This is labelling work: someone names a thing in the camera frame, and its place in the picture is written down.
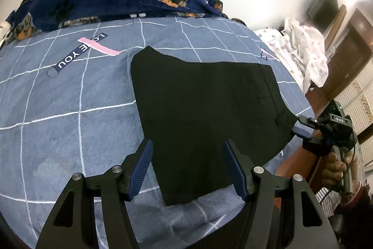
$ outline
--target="black fabric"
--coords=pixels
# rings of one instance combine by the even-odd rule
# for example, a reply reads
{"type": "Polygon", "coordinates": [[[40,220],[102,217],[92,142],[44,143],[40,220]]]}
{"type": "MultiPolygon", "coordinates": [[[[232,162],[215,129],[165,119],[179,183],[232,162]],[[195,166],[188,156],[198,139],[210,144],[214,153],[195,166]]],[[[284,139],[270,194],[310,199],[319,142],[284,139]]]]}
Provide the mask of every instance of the black fabric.
{"type": "Polygon", "coordinates": [[[134,56],[131,75],[166,205],[232,184],[221,153],[225,139],[255,165],[292,139],[297,117],[284,104],[270,66],[189,63],[148,46],[134,56]]]}

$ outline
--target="human hand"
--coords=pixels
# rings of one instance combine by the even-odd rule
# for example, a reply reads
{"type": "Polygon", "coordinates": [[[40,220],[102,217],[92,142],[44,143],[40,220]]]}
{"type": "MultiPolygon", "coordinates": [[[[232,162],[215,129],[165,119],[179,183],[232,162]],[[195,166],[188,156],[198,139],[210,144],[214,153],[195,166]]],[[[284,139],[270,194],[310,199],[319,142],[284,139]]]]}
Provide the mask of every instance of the human hand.
{"type": "MultiPolygon", "coordinates": [[[[329,190],[337,190],[336,184],[343,178],[343,174],[346,171],[347,166],[350,164],[353,156],[353,151],[349,151],[344,158],[344,161],[337,161],[337,155],[334,152],[330,152],[327,156],[327,163],[325,169],[322,172],[321,184],[323,187],[329,190]]],[[[359,187],[358,172],[359,164],[357,162],[357,155],[351,163],[351,177],[353,189],[356,191],[359,187]]]]}

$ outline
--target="wooden cabinet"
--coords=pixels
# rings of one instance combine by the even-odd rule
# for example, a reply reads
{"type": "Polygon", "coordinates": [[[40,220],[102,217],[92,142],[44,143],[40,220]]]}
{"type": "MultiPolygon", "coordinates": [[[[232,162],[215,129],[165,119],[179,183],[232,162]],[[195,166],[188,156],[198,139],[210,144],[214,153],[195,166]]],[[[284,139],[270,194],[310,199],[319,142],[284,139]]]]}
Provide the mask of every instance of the wooden cabinet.
{"type": "Polygon", "coordinates": [[[329,76],[324,86],[308,91],[305,95],[316,117],[329,101],[351,83],[372,58],[373,26],[358,9],[351,17],[348,27],[348,35],[337,47],[335,55],[328,63],[329,76]]]}

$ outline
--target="silver bolt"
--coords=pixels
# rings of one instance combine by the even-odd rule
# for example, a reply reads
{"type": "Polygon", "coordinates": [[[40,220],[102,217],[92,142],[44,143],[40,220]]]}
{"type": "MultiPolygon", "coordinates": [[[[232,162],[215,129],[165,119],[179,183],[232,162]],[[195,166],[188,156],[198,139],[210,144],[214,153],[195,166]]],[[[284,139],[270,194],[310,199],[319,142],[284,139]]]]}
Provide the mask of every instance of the silver bolt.
{"type": "Polygon", "coordinates": [[[300,174],[294,174],[294,179],[297,181],[297,182],[301,182],[303,180],[303,176],[301,176],[300,174]]]}
{"type": "Polygon", "coordinates": [[[262,174],[264,172],[264,169],[262,167],[255,167],[254,171],[258,174],[262,174]]]}
{"type": "Polygon", "coordinates": [[[122,171],[122,167],[121,166],[114,166],[113,168],[111,168],[112,172],[113,173],[119,173],[122,171]]]}
{"type": "Polygon", "coordinates": [[[79,181],[81,178],[82,178],[82,174],[81,174],[81,173],[75,173],[75,174],[73,174],[73,176],[72,176],[72,179],[73,179],[74,181],[79,181]]]}

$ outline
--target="brown door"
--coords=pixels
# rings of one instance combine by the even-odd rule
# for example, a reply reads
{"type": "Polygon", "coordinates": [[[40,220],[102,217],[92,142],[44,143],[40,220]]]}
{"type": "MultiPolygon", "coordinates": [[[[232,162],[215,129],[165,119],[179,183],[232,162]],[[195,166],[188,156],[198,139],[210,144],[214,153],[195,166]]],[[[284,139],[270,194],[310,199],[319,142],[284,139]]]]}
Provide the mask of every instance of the brown door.
{"type": "Polygon", "coordinates": [[[328,64],[329,76],[322,87],[325,96],[331,100],[341,93],[364,68],[371,56],[371,49],[351,30],[328,64]]]}

